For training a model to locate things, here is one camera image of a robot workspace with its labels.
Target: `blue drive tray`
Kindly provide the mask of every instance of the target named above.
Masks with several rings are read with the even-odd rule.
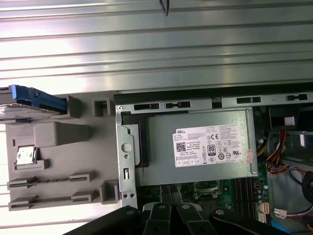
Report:
[[[65,99],[35,88],[12,85],[0,89],[0,120],[48,118],[66,112]]]

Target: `metal bracket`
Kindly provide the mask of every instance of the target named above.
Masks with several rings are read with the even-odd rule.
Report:
[[[116,110],[118,179],[121,206],[137,208],[134,138],[128,133],[128,129],[122,126],[122,115],[119,106],[116,107]]]

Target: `metal chassis frame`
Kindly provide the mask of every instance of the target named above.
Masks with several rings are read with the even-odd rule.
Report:
[[[290,100],[286,99],[287,95],[298,96],[300,94],[306,94],[307,100]],[[252,98],[260,97],[261,101],[256,103],[244,103],[238,104],[237,98]],[[177,103],[182,101],[190,101],[191,106],[189,108],[166,108],[166,103]],[[291,94],[263,94],[263,95],[251,95],[251,96],[233,96],[233,97],[221,97],[222,108],[216,109],[243,109],[256,106],[269,106],[269,105],[287,105],[287,104],[300,104],[313,102],[313,92],[303,93],[291,93]],[[132,206],[137,208],[136,198],[136,183],[135,183],[135,150],[134,150],[134,137],[129,134],[128,128],[122,125],[122,113],[130,112],[131,114],[147,114],[147,113],[162,113],[162,112],[175,112],[175,111],[189,111],[189,112],[205,112],[214,111],[212,99],[180,99],[169,100],[162,102],[140,102],[136,104],[159,104],[159,109],[147,109],[147,110],[135,110],[135,104],[116,105],[116,137],[118,148],[118,172],[119,172],[119,189],[120,200],[122,206]],[[130,144],[131,149],[129,151],[123,150],[124,144]]]

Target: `slot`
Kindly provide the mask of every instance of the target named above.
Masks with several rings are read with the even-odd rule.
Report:
[[[129,168],[124,168],[124,180],[129,180]]]
[[[266,223],[266,217],[265,217],[265,215],[264,215],[262,212],[259,212],[259,213],[258,213],[258,220],[259,220],[261,223]]]
[[[110,114],[108,100],[94,100],[94,116],[106,117]]]
[[[249,104],[249,103],[260,103],[261,97],[245,97],[245,98],[237,98],[237,104]]]
[[[255,218],[252,180],[250,178],[235,179],[235,211]]]
[[[74,181],[84,181],[84,180],[87,180],[87,177],[74,178],[74,179],[71,179],[70,181],[74,182]]]
[[[183,101],[183,102],[178,102],[177,104],[173,104],[173,103],[167,103],[165,104],[165,108],[166,109],[171,109],[174,107],[178,107],[178,108],[190,108],[191,104],[190,101]]]
[[[155,104],[135,104],[135,110],[147,110],[147,109],[159,109],[160,105],[158,103]]]
[[[222,99],[220,97],[212,98],[212,109],[221,109],[222,108]]]
[[[293,101],[293,100],[308,100],[308,95],[307,94],[300,94],[298,96],[295,95],[287,95],[286,100],[287,101]]]
[[[263,212],[264,214],[269,214],[269,203],[268,202],[261,203],[260,211]]]

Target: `metal side panel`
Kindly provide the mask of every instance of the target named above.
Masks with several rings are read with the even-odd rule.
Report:
[[[6,0],[0,87],[50,94],[304,82],[313,1]]]

